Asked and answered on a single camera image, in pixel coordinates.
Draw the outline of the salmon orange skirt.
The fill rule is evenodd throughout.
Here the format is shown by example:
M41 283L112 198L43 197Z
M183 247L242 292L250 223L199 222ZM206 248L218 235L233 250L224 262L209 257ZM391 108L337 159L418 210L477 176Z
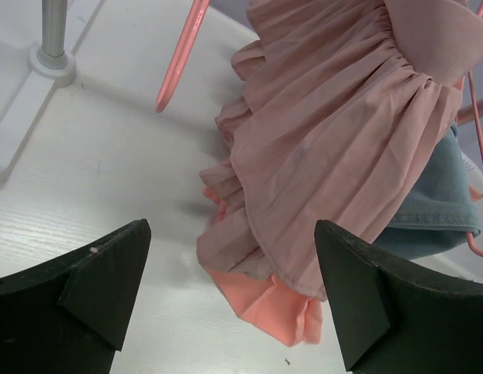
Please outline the salmon orange skirt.
M235 315L288 347L301 342L318 344L322 302L296 292L270 270L250 277L251 266L262 265L265 256L245 209L231 212L209 187L203 194L218 205L218 211L213 225L197 239L197 258Z

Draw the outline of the dusty pink pleated skirt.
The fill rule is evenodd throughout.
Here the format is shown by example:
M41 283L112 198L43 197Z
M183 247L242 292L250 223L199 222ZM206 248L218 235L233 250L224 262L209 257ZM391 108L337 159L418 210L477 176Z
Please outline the dusty pink pleated skirt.
M248 18L243 94L217 117L231 153L200 175L226 215L198 260L324 299L316 222L379 236L456 117L483 19L464 1L252 1Z

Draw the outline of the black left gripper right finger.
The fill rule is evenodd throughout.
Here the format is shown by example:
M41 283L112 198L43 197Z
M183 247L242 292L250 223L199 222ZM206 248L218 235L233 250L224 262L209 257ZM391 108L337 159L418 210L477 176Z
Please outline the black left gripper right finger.
M483 284L430 270L331 221L316 251L345 369L483 373Z

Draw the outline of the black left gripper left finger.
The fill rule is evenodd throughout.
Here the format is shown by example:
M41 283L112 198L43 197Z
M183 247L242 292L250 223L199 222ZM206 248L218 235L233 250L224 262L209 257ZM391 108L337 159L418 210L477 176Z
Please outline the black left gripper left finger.
M107 374L151 241L145 219L0 278L0 373Z

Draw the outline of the blue denim garment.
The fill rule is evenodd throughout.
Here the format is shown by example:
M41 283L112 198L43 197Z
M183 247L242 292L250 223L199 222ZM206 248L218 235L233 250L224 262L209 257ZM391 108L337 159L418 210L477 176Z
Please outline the blue denim garment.
M373 245L405 259L450 251L480 235L457 126L435 146L425 169Z

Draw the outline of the pink wire hanger of pink skirt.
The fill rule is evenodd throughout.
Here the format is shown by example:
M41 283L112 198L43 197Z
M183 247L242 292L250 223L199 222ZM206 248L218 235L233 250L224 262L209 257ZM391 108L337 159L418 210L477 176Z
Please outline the pink wire hanger of pink skirt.
M483 1L481 1L480 5L478 6L476 15L480 18L483 17ZM477 96L475 93L475 85L474 85L474 76L473 72L470 71L467 74L468 84L469 84L469 93L471 96L471 106L465 107L464 109L460 109L457 116L457 124L463 125L468 123L470 120L474 121L474 127L478 139L478 147L481 155L481 162L483 166L483 130L481 126L481 110L483 110L483 99L481 101L477 100ZM472 185L470 185L470 194L473 202L477 202L483 199L483 193L479 193L477 189L475 189ZM474 239L474 235L472 233L467 233L467 244L469 249L476 255L483 258L483 251L481 251Z

